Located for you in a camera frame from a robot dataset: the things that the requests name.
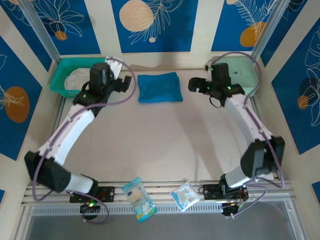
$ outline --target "orange circle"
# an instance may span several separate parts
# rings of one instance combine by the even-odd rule
[[[308,98],[305,95],[299,97],[298,107],[302,110],[305,110],[308,107]]]
[[[60,41],[67,40],[67,34],[64,31],[56,31],[54,35]]]
[[[257,22],[256,24],[247,27],[241,33],[240,44],[243,47],[254,47],[265,25],[265,22]]]
[[[8,101],[4,106],[7,116],[18,124],[23,123],[30,110],[30,100],[27,92],[22,87],[12,86],[5,92],[4,99]]]

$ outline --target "blue wallpaper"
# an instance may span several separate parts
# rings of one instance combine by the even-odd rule
[[[35,33],[30,33],[31,27],[19,6],[11,2],[0,0],[10,19],[35,51],[39,40],[35,39]],[[84,0],[34,0],[32,4],[61,55],[101,53]]]
[[[0,37],[0,153],[17,160],[42,87]]]
[[[21,12],[18,5],[13,4],[9,0],[0,0],[0,5],[9,16],[15,27],[18,29],[24,40],[30,46],[34,54],[48,71],[51,65],[51,58],[45,50],[44,46],[38,39],[37,35],[29,25],[29,22]]]
[[[312,183],[312,188],[313,188],[314,194],[320,204],[320,181]]]
[[[298,17],[302,8],[305,6],[308,0],[291,0],[287,9],[285,10],[282,18],[272,33],[269,41],[267,42],[263,52],[261,53],[261,59],[265,66],[267,66],[271,57],[279,47],[280,43],[286,36],[287,32],[291,28],[292,24]]]
[[[320,144],[320,18],[272,82],[300,154]]]
[[[225,0],[211,51],[251,51],[276,1]]]
[[[198,0],[111,0],[122,53],[189,52]]]
[[[1,205],[2,199],[4,198],[4,195],[5,195],[5,191],[0,189],[0,205]]]

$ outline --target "blue towel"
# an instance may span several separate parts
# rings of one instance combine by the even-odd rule
[[[177,73],[138,75],[139,103],[182,102]]]

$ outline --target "plastic packet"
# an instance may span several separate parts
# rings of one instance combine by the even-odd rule
[[[170,194],[182,212],[200,200],[200,196],[188,181]]]
[[[143,186],[140,177],[137,177],[124,185],[122,191],[133,206],[133,210],[139,223],[150,218],[158,211]]]

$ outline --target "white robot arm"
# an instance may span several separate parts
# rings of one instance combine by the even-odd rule
[[[207,200],[239,199],[239,192],[244,190],[244,184],[252,178],[276,172],[277,165],[266,139],[269,140],[279,164],[281,164],[285,141],[282,137],[274,137],[262,124],[250,106],[245,105],[245,92],[239,84],[231,84],[227,63],[206,66],[210,79],[193,77],[189,80],[188,89],[219,100],[235,118],[240,127],[247,150],[240,160],[240,165],[223,174],[219,184],[204,185]]]
[[[62,191],[90,193],[96,195],[98,182],[84,175],[73,174],[62,166],[66,157],[83,130],[95,119],[100,110],[106,106],[113,91],[126,92],[131,77],[126,76],[124,81],[118,78],[118,63],[96,63],[90,69],[90,80],[75,97],[66,118],[50,139],[34,153],[29,151],[24,160],[33,180],[36,168],[43,158],[43,163],[36,176],[38,183],[45,185],[58,193]],[[99,106],[85,109],[92,104]]]

